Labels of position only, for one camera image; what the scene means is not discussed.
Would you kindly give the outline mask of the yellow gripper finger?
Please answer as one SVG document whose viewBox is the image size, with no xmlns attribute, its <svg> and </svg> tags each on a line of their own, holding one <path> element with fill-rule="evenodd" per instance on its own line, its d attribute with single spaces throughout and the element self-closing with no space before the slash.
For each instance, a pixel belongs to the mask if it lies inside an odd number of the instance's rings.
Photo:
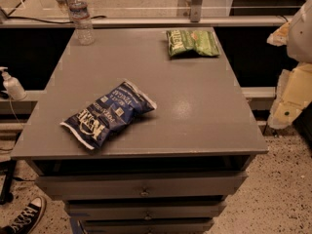
<svg viewBox="0 0 312 234">
<path fill-rule="evenodd" d="M 311 102 L 312 64 L 300 63 L 292 71 L 283 69 L 270 109 L 268 126 L 275 130 L 290 126 Z"/>
<path fill-rule="evenodd" d="M 273 46 L 284 46 L 288 44 L 288 35 L 289 35 L 290 23 L 285 22 L 273 33 L 271 33 L 267 38 L 267 43 Z"/>
</svg>

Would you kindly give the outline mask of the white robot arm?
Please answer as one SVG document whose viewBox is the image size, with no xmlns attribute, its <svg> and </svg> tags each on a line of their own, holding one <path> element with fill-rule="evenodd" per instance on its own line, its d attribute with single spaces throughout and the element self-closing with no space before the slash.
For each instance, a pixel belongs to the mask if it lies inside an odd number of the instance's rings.
<svg viewBox="0 0 312 234">
<path fill-rule="evenodd" d="M 271 33 L 267 43 L 286 46 L 288 56 L 298 62 L 292 71 L 282 70 L 270 109 L 268 126 L 280 130 L 291 125 L 312 102 L 312 0 Z"/>
</svg>

